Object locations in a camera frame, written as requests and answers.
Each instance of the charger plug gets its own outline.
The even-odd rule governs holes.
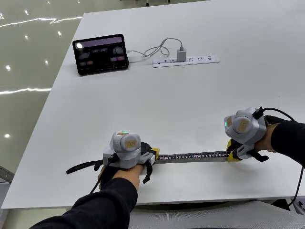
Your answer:
[[[186,61],[186,49],[184,47],[180,47],[177,50],[177,62],[184,62]]]

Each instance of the glossy floor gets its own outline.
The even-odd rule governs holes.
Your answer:
[[[151,6],[162,4],[167,0],[150,0]],[[16,172],[82,15],[144,6],[144,0],[0,1],[1,166]],[[15,210],[5,227],[27,228],[62,212]]]

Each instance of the person's right hand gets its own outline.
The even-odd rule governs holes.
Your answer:
[[[142,173],[143,168],[144,168],[143,165],[135,165],[130,169],[120,169],[116,172],[116,174],[113,176],[112,179],[119,177],[127,179],[130,182],[132,182],[132,184],[137,190],[139,190],[139,185],[140,185],[139,176]],[[101,169],[101,173],[99,174],[98,179],[100,178],[103,171],[104,171],[104,167]]]
[[[271,146],[271,136],[272,136],[272,132],[277,127],[277,125],[279,125],[279,123],[267,126],[267,130],[266,130],[266,133],[263,136],[263,138],[261,140],[259,140],[257,143],[255,143],[255,145],[254,145],[254,149],[256,152],[259,152],[261,150],[275,152]]]

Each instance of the black jacket sleeve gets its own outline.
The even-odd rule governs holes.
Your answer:
[[[86,195],[62,216],[45,219],[32,229],[125,229],[138,198],[137,190],[127,179],[108,181],[102,191]]]
[[[271,136],[272,148],[305,166],[305,124],[287,121],[279,124]]]

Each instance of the tablet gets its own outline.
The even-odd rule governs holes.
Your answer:
[[[128,68],[122,34],[73,41],[79,75],[123,70]]]

